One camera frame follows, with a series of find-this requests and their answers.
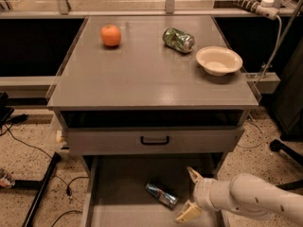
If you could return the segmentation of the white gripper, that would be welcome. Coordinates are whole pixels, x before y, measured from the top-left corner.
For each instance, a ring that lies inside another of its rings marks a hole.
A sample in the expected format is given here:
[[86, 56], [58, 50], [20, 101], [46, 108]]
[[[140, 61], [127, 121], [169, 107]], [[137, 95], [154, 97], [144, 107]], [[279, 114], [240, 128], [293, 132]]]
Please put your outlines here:
[[218, 208], [214, 206], [210, 197], [211, 186], [215, 183], [215, 180], [203, 178], [191, 166], [187, 167], [187, 172], [190, 179], [195, 183], [192, 193], [195, 202], [186, 201], [175, 219], [178, 223], [184, 223], [199, 217], [202, 214], [202, 209], [206, 211], [218, 211]]

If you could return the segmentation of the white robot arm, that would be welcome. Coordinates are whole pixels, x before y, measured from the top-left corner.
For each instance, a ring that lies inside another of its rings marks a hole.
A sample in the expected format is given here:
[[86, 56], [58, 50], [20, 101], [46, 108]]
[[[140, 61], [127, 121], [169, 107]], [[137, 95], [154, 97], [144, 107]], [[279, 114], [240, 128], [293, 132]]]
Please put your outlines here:
[[261, 178], [242, 173], [230, 181], [205, 178], [192, 167], [188, 174], [195, 186], [193, 201], [187, 201], [176, 217], [184, 223], [203, 212], [228, 211], [246, 218], [266, 220], [272, 213], [303, 224], [303, 196], [280, 189]]

